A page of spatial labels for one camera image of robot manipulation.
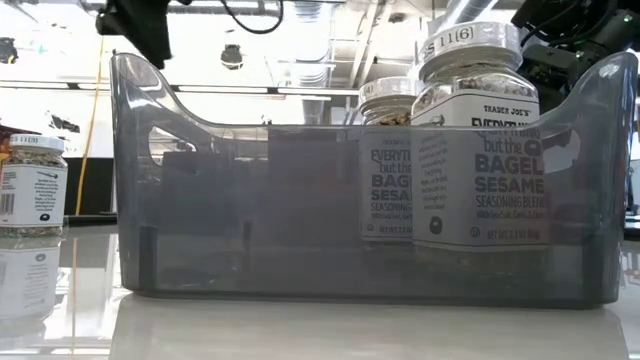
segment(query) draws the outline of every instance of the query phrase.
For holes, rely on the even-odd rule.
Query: spice jar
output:
[[[411,145],[408,129],[411,106],[419,83],[407,77],[389,77],[360,89],[363,136],[361,234],[365,241],[411,240]]]
[[[53,309],[63,234],[67,163],[57,138],[15,134],[0,192],[0,323]]]
[[[476,128],[412,132],[419,259],[454,272],[543,273],[542,143],[527,126],[538,120],[539,103],[535,87],[515,72],[522,62],[517,29],[461,24],[427,40],[421,54],[425,89],[411,125]]]

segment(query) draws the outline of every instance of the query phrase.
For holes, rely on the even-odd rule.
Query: translucent gray plastic bin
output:
[[[549,231],[542,249],[496,248],[471,254],[471,262],[454,252],[449,262],[452,253],[362,241],[359,139],[366,127],[208,122],[185,109],[147,61],[116,55],[111,86],[123,284],[161,297],[613,302],[636,80],[635,56],[611,56],[585,74],[561,107],[519,129],[539,132],[544,148]],[[385,129],[390,136],[455,134],[460,146],[501,131]],[[177,146],[176,138],[190,145]],[[167,150],[152,157],[150,149],[161,146]]]

